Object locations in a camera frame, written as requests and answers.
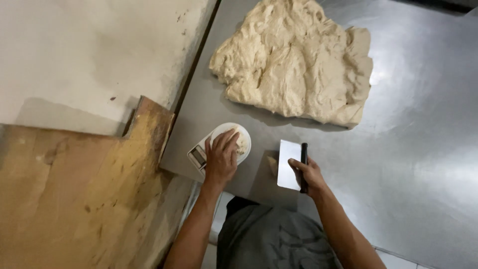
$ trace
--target dough scraper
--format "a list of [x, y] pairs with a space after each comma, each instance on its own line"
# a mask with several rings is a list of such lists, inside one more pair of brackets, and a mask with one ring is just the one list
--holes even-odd
[[300, 160], [307, 164], [307, 143], [294, 143], [281, 140], [279, 149], [279, 167], [277, 171], [277, 185], [280, 187], [307, 193], [308, 184], [302, 171], [294, 171], [289, 165], [290, 158]]

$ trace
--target metal scraper blade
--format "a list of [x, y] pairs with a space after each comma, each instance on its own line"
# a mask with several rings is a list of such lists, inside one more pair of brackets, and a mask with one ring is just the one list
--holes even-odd
[[301, 160], [301, 144], [281, 140], [281, 148], [279, 150], [279, 169], [277, 172], [277, 185], [280, 187], [300, 191], [300, 183], [296, 177], [294, 170], [288, 163], [290, 158], [298, 161]]

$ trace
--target metal countertop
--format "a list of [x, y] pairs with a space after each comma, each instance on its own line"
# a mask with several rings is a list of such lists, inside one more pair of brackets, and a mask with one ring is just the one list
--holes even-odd
[[318, 220], [307, 196], [279, 188], [267, 156], [280, 139], [309, 154], [375, 246], [437, 268], [478, 267], [478, 18], [391, 0], [323, 1], [327, 17], [371, 32], [372, 88], [362, 122], [344, 130], [230, 102], [208, 69], [257, 0], [222, 0], [161, 167], [203, 178], [186, 153], [236, 122], [252, 149], [226, 191]]

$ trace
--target white wall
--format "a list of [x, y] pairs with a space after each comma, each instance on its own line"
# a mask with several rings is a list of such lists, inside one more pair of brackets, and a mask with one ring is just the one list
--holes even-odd
[[0, 123], [114, 135], [140, 95], [170, 108], [214, 4], [1, 1]]

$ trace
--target black scraper handle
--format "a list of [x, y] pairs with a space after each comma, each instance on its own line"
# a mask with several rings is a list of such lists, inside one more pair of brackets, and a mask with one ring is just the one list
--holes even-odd
[[[303, 164], [307, 164], [307, 143], [302, 143], [300, 152], [300, 161]], [[309, 184], [304, 179], [304, 173], [300, 173], [300, 193], [307, 193]]]

